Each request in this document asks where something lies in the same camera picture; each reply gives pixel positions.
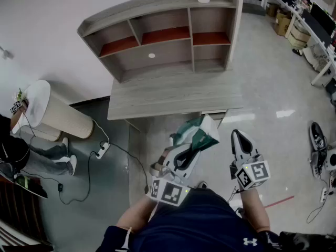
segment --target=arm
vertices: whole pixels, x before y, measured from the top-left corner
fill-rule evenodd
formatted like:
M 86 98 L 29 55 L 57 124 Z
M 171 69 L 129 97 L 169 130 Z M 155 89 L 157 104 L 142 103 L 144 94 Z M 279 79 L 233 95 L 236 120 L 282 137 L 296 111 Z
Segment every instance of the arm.
M 21 109 L 19 109 L 19 110 L 17 110 L 16 112 L 15 112 L 15 114 L 12 116 L 12 118 L 10 119 L 10 129 L 12 130 L 14 127 L 15 127 L 15 125 L 17 124 L 17 122 L 19 121 L 19 119 L 20 119 L 20 117 L 21 117 L 21 114 L 22 114 L 22 112 L 21 112 Z
M 270 230 L 269 218 L 259 198 L 258 191 L 252 188 L 240 193 L 245 216 L 257 232 Z
M 155 206 L 156 202 L 144 195 L 135 205 L 126 210 L 116 226 L 126 230 L 132 227 L 134 233 L 139 231 L 147 224 Z

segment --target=shoe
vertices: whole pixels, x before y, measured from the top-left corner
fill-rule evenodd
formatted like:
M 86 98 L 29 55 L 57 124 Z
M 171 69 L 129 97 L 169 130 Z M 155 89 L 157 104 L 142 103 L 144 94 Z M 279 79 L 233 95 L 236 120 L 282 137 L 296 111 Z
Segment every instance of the shoe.
M 76 165 L 77 165 L 77 157 L 75 155 L 72 155 L 70 157 L 70 163 L 72 165 L 72 174 L 71 175 L 74 175 L 75 174 L 75 170 L 76 170 Z
M 64 144 L 67 147 L 67 152 L 69 148 L 69 139 L 67 137 L 64 137 L 62 140 L 62 144 Z
M 300 53 L 300 51 L 298 49 L 292 49 L 292 51 L 296 54 L 296 55 L 299 55 L 299 56 L 302 56 L 302 54 Z
M 205 181 L 201 181 L 197 188 L 208 188 L 208 184 Z

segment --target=red shelf panel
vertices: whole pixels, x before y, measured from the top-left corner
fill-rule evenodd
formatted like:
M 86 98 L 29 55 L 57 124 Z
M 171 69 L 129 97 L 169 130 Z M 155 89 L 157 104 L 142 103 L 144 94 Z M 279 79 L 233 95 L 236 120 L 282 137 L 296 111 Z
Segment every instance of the red shelf panel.
M 225 32 L 193 34 L 194 46 L 200 45 L 230 45 L 231 42 Z
M 189 28 L 187 26 L 184 26 L 144 33 L 142 35 L 141 44 L 148 45 L 158 42 L 188 38 L 190 38 Z
M 138 44 L 136 38 L 134 36 L 130 36 L 130 37 L 127 37 L 127 38 L 123 38 L 123 39 L 105 44 L 101 48 L 101 52 L 100 52 L 99 57 L 110 55 L 110 54 L 120 52 L 120 51 L 125 50 L 125 49 L 134 48 L 134 47 L 138 47 L 138 46 L 139 46 L 139 44 Z

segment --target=green plastic bag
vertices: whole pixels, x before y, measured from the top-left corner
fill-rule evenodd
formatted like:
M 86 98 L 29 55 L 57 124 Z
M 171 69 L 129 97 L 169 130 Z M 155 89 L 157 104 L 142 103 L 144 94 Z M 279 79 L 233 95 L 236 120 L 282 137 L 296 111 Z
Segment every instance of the green plastic bag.
M 192 151 L 202 151 L 219 143 L 216 123 L 207 114 L 183 123 L 172 137 L 174 146 L 190 143 Z

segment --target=under armour logo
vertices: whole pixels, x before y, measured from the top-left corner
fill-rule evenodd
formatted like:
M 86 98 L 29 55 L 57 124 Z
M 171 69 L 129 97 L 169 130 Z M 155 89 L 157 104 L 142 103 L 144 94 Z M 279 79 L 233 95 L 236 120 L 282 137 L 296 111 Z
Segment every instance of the under armour logo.
M 253 244 L 253 246 L 257 245 L 257 239 L 254 239 L 252 241 L 249 241 L 247 238 L 244 238 L 244 245 L 248 246 L 248 244 Z

